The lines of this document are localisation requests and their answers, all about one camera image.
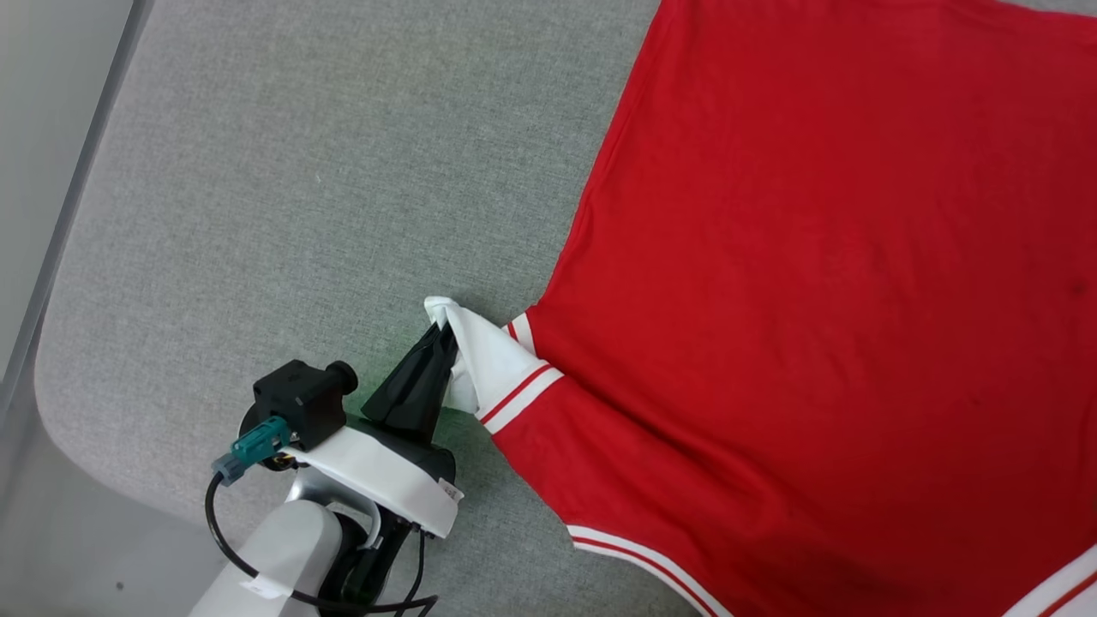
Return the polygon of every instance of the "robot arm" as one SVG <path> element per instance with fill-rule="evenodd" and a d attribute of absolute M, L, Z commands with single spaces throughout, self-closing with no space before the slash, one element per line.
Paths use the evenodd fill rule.
<path fill-rule="evenodd" d="M 294 360 L 255 385 L 256 404 L 241 437 L 214 463 L 206 514 L 233 563 L 191 613 L 291 617 L 365 615 L 423 607 L 437 597 L 380 606 L 393 560 L 411 531 L 449 535 L 463 494 L 453 486 L 453 455 L 431 444 L 456 356 L 449 326 L 431 326 L 382 386 L 348 416 L 342 396 L 358 386 L 354 371 L 336 362 L 321 371 Z M 213 495 L 255 463 L 294 470 L 285 504 L 233 551 L 217 528 Z M 341 503 L 370 517 L 370 529 L 327 509 Z"/>

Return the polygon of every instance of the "red shirt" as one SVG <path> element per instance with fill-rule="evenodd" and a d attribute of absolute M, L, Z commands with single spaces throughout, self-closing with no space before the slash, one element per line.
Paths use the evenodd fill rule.
<path fill-rule="evenodd" d="M 1051 615 L 1097 571 L 1097 21 L 665 1 L 510 329 L 498 447 L 703 614 Z"/>

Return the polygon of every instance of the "black cable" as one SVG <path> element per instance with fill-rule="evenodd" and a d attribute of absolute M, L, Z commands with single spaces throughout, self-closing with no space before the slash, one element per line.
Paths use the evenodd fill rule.
<path fill-rule="evenodd" d="M 415 583 L 411 583 L 411 590 L 408 592 L 407 597 L 404 598 L 405 603 L 411 602 L 415 594 L 419 592 L 419 583 L 422 582 L 422 568 L 427 562 L 427 532 L 419 529 L 419 572 L 415 575 Z M 404 609 L 402 608 L 399 613 L 393 617 L 404 617 Z"/>
<path fill-rule="evenodd" d="M 220 549 L 220 552 L 228 559 L 228 561 L 231 562 L 233 565 L 239 568 L 241 572 L 255 579 L 259 575 L 259 571 L 252 568 L 247 561 L 244 561 L 244 559 L 228 546 L 228 541 L 225 540 L 225 535 L 220 532 L 220 526 L 217 525 L 217 515 L 213 511 L 213 496 L 217 493 L 217 487 L 220 486 L 220 481 L 224 479 L 225 476 L 219 471 L 214 473 L 213 480 L 210 481 L 210 487 L 206 489 L 206 525 L 210 526 L 210 532 L 213 534 L 213 539 L 217 545 L 217 548 Z M 420 531 L 419 573 L 416 575 L 415 585 L 411 586 L 411 593 L 408 594 L 408 599 L 404 602 L 397 604 L 375 604 L 373 606 L 364 606 L 360 604 L 348 604 L 321 599 L 316 596 L 298 592 L 297 590 L 293 590 L 293 594 L 290 597 L 324 610 L 330 610 L 332 613 L 347 613 L 349 615 L 373 615 L 375 613 L 393 612 L 399 612 L 399 615 L 403 615 L 408 608 L 419 608 L 421 606 L 422 610 L 419 612 L 419 617 L 426 617 L 427 613 L 430 613 L 430 609 L 434 607 L 434 603 L 438 602 L 438 596 L 431 595 L 419 599 L 411 599 L 415 592 L 419 590 L 419 583 L 422 581 L 422 569 L 425 562 L 423 539 L 422 531 Z"/>

